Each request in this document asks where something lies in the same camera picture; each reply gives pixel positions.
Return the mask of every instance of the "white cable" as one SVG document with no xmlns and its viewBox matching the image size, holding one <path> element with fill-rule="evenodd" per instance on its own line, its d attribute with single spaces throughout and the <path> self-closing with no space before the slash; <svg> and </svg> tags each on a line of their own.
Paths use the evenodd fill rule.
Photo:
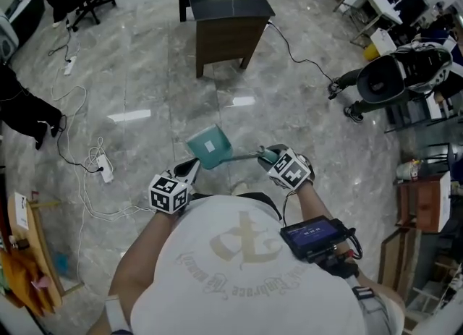
<svg viewBox="0 0 463 335">
<path fill-rule="evenodd" d="M 72 124 L 74 123 L 74 119 L 75 119 L 75 116 L 77 115 L 77 113 L 79 112 L 79 110 L 84 106 L 85 104 L 85 101 L 87 100 L 87 90 L 81 86 L 81 85 L 76 85 L 73 87 L 73 89 L 71 89 L 69 92 L 65 93 L 63 96 L 59 97 L 59 98 L 55 98 L 54 97 L 54 94 L 53 94 L 53 87 L 54 87 L 54 83 L 56 82 L 56 79 L 58 77 L 58 72 L 62 70 L 62 68 L 59 68 L 57 71 L 56 71 L 56 75 L 55 75 L 55 79 L 54 79 L 54 82 L 53 84 L 51 85 L 51 99 L 53 101 L 60 101 L 61 99 L 63 99 L 64 97 L 67 97 L 75 88 L 80 88 L 84 91 L 84 99 L 82 100 L 82 103 L 80 104 L 80 106 L 77 108 L 77 110 L 73 113 L 72 115 L 72 118 L 71 118 L 71 122 L 69 123 L 69 126 L 67 128 L 67 131 L 66 131 L 66 137 L 67 137 L 67 153 L 68 153 L 68 156 L 71 158 L 72 160 L 72 163 L 76 163 L 75 159 L 74 159 L 74 156 L 72 155 L 71 153 L 71 146 L 70 146 L 70 139 L 69 139 L 69 131 L 71 130 L 71 127 L 72 127 Z M 113 167 L 113 164 L 111 163 L 111 161 L 109 160 L 108 156 L 106 155 L 106 152 L 103 148 L 103 138 L 102 137 L 98 137 L 98 140 L 97 140 L 97 143 L 98 143 L 98 146 L 95 147 L 93 146 L 92 148 L 89 149 L 88 151 L 88 156 L 87 158 L 85 158 L 85 160 L 83 161 L 83 166 L 85 167 L 85 163 L 88 161 L 88 165 L 98 165 L 96 163 L 96 159 L 97 157 L 99 157 L 101 155 L 101 153 L 103 153 L 106 158 L 108 159 L 108 163 L 109 165 L 111 166 L 111 171 L 114 171 L 114 167 Z M 83 208 L 82 208 L 82 223 L 80 225 L 80 230 L 79 230 L 79 247 L 77 249 L 77 277 L 78 279 L 80 279 L 80 273 L 79 273 L 79 267 L 80 267 L 80 249 L 82 247 L 82 230 L 84 228 L 84 225 L 85 225 L 85 211 L 87 211 L 93 218 L 96 218 L 96 219 L 100 219 L 102 221 L 109 221 L 109 222 L 112 222 L 112 221 L 116 221 L 117 219 L 119 218 L 122 218 L 124 216 L 131 216 L 132 214 L 135 214 L 137 213 L 138 211 L 151 211 L 153 213 L 155 213 L 154 210 L 150 209 L 150 208 L 141 208 L 140 206 L 137 206 L 137 205 L 129 205 L 127 206 L 126 208 L 124 209 L 121 209 L 121 210 L 118 210 L 118 211 L 114 211 L 112 213 L 101 213 L 100 211 L 96 211 L 95 209 L 93 209 L 93 206 L 92 206 L 92 203 L 90 201 L 90 197 L 88 196 L 87 194 L 87 189 L 86 189 L 86 177 L 87 177 L 87 171 L 84 170 L 84 176 L 83 176 L 83 190 L 84 190 L 84 196 L 82 197 L 82 188 L 81 188 L 81 184 L 80 184 L 80 177 L 79 177 L 79 174 L 77 173 L 77 165 L 74 165 L 74 173 L 75 173 L 75 176 L 77 178 L 77 183 L 79 185 L 79 199 L 82 201 L 83 203 Z M 131 209 L 131 208 L 135 208 L 135 210 L 131 213 L 125 213 L 125 211 Z M 104 218 L 102 216 L 115 216 L 115 218 Z"/>
</svg>

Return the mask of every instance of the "wooden cabinet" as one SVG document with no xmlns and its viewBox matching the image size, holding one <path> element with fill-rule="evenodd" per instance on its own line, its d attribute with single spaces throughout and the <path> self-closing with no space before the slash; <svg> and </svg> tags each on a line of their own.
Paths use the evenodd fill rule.
<svg viewBox="0 0 463 335">
<path fill-rule="evenodd" d="M 398 185 L 397 226 L 440 232 L 450 218 L 450 172 Z"/>
</svg>

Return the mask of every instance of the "yellow object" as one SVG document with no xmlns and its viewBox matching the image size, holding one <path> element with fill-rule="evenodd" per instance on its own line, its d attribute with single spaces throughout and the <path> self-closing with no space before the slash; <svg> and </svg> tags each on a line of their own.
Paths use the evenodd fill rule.
<svg viewBox="0 0 463 335">
<path fill-rule="evenodd" d="M 366 58 L 367 61 L 373 61 L 374 59 L 377 59 L 379 57 L 379 52 L 376 49 L 375 45 L 373 43 L 370 43 L 370 45 L 363 51 L 363 56 Z"/>
</svg>

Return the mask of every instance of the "dustpan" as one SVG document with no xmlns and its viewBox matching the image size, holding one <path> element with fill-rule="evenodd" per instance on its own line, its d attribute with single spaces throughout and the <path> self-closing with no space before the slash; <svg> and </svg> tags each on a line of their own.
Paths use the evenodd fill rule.
<svg viewBox="0 0 463 335">
<path fill-rule="evenodd" d="M 263 158 L 270 164 L 278 161 L 278 155 L 272 150 L 260 146 L 253 153 L 233 156 L 233 147 L 225 133 L 217 125 L 205 128 L 187 140 L 193 155 L 200 159 L 204 169 L 213 169 L 227 161 L 245 160 L 248 158 Z"/>
</svg>

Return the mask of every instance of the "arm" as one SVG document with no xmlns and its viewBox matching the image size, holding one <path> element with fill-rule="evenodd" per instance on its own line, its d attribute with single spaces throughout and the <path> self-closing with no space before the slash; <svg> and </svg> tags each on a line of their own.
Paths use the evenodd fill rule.
<svg viewBox="0 0 463 335">
<path fill-rule="evenodd" d="M 317 192 L 313 189 L 309 182 L 306 182 L 297 190 L 297 197 L 299 198 L 299 202 L 301 204 L 302 219 L 304 219 L 304 221 L 313 219 L 318 216 L 325 216 L 329 219 L 333 219 L 333 216 L 330 214 L 325 204 L 317 195 Z M 337 251 L 339 254 L 342 254 L 349 249 L 349 244 L 347 242 L 342 242 L 338 245 Z M 360 285 L 364 287 L 370 287 L 374 292 L 384 294 L 389 299 L 393 300 L 405 313 L 404 301 L 394 290 L 371 281 L 361 271 L 357 277 L 357 280 Z"/>
<path fill-rule="evenodd" d="M 118 295 L 125 319 L 130 323 L 130 313 L 140 295 L 153 283 L 154 269 L 159 253 L 172 232 L 177 216 L 156 213 L 141 235 L 122 257 L 114 274 L 109 295 Z M 106 311 L 89 330 L 88 335 L 109 335 Z"/>
</svg>

